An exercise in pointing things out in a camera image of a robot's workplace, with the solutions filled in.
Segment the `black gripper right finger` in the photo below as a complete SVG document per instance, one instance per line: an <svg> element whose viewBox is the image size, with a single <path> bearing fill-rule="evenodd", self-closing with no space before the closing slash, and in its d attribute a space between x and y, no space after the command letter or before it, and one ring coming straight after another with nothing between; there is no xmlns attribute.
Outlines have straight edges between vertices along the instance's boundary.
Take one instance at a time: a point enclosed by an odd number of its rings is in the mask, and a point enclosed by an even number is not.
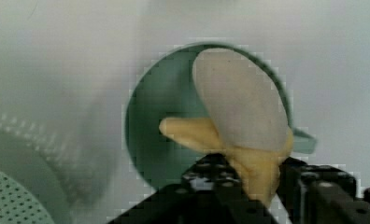
<svg viewBox="0 0 370 224"><path fill-rule="evenodd" d="M370 188L356 196L357 180L330 165L288 158L277 195L292 224L370 224Z"/></svg>

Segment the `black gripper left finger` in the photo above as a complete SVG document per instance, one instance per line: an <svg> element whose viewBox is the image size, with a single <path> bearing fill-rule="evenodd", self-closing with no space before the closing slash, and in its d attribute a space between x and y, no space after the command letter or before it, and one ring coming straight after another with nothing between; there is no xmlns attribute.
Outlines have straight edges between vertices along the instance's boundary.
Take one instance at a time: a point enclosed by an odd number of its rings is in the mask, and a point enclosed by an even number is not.
<svg viewBox="0 0 370 224"><path fill-rule="evenodd" d="M278 224L221 154L209 154L107 224Z"/></svg>

